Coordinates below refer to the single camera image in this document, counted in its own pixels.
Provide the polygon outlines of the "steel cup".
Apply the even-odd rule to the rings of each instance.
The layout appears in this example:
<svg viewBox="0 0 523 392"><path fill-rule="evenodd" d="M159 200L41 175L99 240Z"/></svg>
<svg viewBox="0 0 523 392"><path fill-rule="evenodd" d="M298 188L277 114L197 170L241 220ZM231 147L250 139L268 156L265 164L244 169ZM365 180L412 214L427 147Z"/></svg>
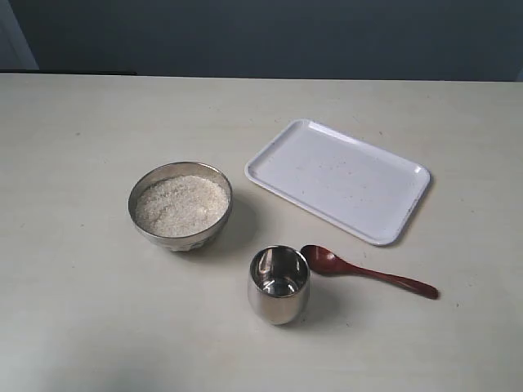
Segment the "steel cup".
<svg viewBox="0 0 523 392"><path fill-rule="evenodd" d="M248 269L248 301L272 325L295 320L310 297L311 271L297 250L274 245L260 250Z"/></svg>

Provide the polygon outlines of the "dark red wooden spoon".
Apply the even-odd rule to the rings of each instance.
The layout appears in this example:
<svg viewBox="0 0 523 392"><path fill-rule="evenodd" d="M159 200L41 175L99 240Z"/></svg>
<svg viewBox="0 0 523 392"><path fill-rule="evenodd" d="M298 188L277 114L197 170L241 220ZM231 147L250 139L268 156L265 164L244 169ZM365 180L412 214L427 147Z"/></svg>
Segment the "dark red wooden spoon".
<svg viewBox="0 0 523 392"><path fill-rule="evenodd" d="M353 265L330 250L318 245L305 245L301 249L301 254L306 258L310 269L323 276L363 276L383 281L431 300L440 298L440 292L429 284L419 282L415 279L386 274Z"/></svg>

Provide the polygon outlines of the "steel bowl of rice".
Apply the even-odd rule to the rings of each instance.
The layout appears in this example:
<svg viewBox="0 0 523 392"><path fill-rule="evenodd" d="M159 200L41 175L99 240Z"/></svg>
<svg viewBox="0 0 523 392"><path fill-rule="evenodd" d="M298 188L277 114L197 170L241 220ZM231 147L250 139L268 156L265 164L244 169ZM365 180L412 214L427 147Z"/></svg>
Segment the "steel bowl of rice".
<svg viewBox="0 0 523 392"><path fill-rule="evenodd" d="M210 243L225 227L232 207L233 189L225 174L198 162L155 168L138 180L127 202L139 233L172 252Z"/></svg>

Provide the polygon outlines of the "white rectangular tray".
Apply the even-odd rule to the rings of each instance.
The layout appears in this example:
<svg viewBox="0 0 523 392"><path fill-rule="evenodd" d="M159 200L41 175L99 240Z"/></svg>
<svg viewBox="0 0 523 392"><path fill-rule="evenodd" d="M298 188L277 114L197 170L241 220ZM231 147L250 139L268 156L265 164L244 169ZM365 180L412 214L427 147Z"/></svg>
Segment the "white rectangular tray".
<svg viewBox="0 0 523 392"><path fill-rule="evenodd" d="M431 183L421 164L310 119L244 168L254 184L374 246L395 243Z"/></svg>

